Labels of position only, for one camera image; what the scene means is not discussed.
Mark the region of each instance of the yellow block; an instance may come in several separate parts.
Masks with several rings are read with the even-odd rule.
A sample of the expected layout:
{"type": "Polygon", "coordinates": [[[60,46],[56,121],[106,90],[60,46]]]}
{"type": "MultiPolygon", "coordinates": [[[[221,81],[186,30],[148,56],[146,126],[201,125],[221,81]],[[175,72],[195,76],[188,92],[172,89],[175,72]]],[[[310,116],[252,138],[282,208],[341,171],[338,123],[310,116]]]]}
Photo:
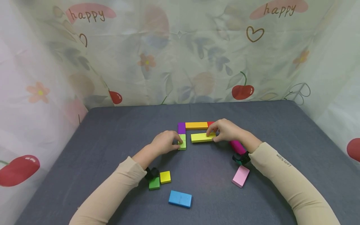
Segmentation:
{"type": "Polygon", "coordinates": [[[160,183],[166,184],[171,182],[170,171],[160,173],[160,183]]]}
{"type": "Polygon", "coordinates": [[[186,150],[186,134],[179,134],[181,140],[183,141],[182,144],[180,142],[177,142],[178,145],[180,145],[179,150],[186,150]]]}
{"type": "Polygon", "coordinates": [[[210,133],[209,137],[206,136],[206,133],[201,134],[192,134],[191,135],[191,142],[206,142],[206,141],[212,141],[212,138],[216,137],[216,133],[212,132],[210,133]]]}
{"type": "Polygon", "coordinates": [[[207,130],[207,122],[190,122],[185,123],[185,128],[187,130],[207,130]]]}

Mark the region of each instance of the beige sleeve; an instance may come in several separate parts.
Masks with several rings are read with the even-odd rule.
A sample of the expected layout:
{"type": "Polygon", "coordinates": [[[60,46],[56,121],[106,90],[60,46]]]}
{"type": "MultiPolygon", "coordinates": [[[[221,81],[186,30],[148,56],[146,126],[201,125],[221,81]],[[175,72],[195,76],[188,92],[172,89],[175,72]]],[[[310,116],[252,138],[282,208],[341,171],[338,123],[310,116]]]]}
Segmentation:
{"type": "Polygon", "coordinates": [[[105,225],[128,192],[146,175],[139,164],[128,157],[84,201],[69,225],[105,225]]]}
{"type": "Polygon", "coordinates": [[[269,178],[290,204],[298,225],[339,225],[318,190],[267,143],[249,154],[252,164],[269,178]]]}

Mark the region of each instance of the gray table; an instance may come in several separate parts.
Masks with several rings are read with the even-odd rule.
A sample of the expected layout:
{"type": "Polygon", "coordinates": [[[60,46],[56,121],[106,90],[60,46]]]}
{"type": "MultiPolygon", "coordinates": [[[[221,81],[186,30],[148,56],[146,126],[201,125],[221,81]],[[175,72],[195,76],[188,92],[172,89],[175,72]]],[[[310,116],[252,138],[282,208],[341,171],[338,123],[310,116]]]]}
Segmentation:
{"type": "MultiPolygon", "coordinates": [[[[227,118],[268,142],[322,193],[344,225],[360,221],[360,175],[340,149],[290,101],[158,105],[92,109],[20,216],[17,225],[64,225],[116,169],[178,122],[227,118]]],[[[202,131],[188,131],[187,134],[202,131]]],[[[274,185],[249,163],[243,188],[224,143],[191,143],[156,159],[172,182],[148,190],[142,180],[109,224],[296,224],[274,185]],[[191,209],[168,204],[170,190],[193,195],[191,209]]]]}

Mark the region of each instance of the block arrangement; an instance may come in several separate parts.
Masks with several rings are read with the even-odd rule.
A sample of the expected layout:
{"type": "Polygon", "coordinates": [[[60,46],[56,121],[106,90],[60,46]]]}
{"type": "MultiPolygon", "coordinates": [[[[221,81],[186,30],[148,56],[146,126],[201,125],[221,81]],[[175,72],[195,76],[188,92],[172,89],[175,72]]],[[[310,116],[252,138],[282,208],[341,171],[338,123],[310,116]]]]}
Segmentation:
{"type": "MultiPolygon", "coordinates": [[[[182,139],[183,143],[180,145],[179,150],[186,150],[186,130],[207,130],[208,127],[213,124],[214,122],[181,122],[177,124],[177,132],[182,139]]],[[[199,133],[199,134],[191,134],[191,142],[198,143],[198,142],[206,142],[212,141],[212,138],[216,137],[214,132],[210,133],[207,137],[206,133],[199,133]]],[[[245,148],[242,144],[238,141],[231,141],[231,146],[233,147],[234,151],[238,154],[242,155],[246,153],[245,148]]],[[[154,175],[153,171],[151,171],[151,177],[148,177],[149,180],[149,190],[156,190],[160,189],[160,184],[166,184],[171,182],[170,171],[164,171],[159,173],[156,169],[157,173],[154,175]]],[[[244,183],[249,175],[250,170],[244,166],[240,166],[232,180],[232,182],[242,188],[244,183]]],[[[169,196],[169,204],[190,208],[192,201],[192,195],[186,194],[182,192],[177,192],[172,190],[169,196]]]]}
{"type": "Polygon", "coordinates": [[[169,204],[190,208],[191,199],[192,199],[191,194],[185,194],[182,192],[177,192],[172,190],[170,192],[169,204]]]}
{"type": "Polygon", "coordinates": [[[249,175],[249,172],[250,170],[248,168],[244,166],[239,166],[238,171],[236,172],[232,182],[239,188],[242,188],[244,186],[247,176],[249,175]]]}
{"type": "MultiPolygon", "coordinates": [[[[208,127],[212,124],[213,122],[182,122],[182,123],[178,123],[177,124],[177,133],[180,135],[181,139],[183,140],[183,143],[180,144],[178,142],[178,144],[180,145],[179,150],[186,150],[186,130],[207,130],[208,127]]],[[[194,138],[198,139],[199,141],[193,141],[193,134],[191,135],[191,142],[196,143],[196,142],[204,142],[204,141],[211,141],[211,139],[215,136],[215,134],[211,135],[210,137],[204,137],[203,134],[195,134],[194,138]]]]}
{"type": "Polygon", "coordinates": [[[160,183],[166,184],[171,182],[170,171],[165,171],[160,173],[160,183]]]}

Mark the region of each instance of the magenta block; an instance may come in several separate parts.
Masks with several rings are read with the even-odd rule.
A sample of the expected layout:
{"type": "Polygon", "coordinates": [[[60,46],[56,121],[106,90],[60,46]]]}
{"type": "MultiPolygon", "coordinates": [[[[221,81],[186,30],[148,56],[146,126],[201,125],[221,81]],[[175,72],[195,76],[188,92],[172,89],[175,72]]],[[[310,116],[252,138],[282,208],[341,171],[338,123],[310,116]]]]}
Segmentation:
{"type": "Polygon", "coordinates": [[[239,141],[230,141],[231,147],[240,155],[245,154],[246,150],[239,141]]]}
{"type": "Polygon", "coordinates": [[[177,133],[178,134],[186,134],[185,123],[178,123],[177,124],[177,133]]]}
{"type": "Polygon", "coordinates": [[[249,172],[250,170],[248,168],[244,166],[239,166],[238,171],[236,172],[232,182],[239,188],[242,188],[244,186],[247,176],[249,175],[249,172]]]}

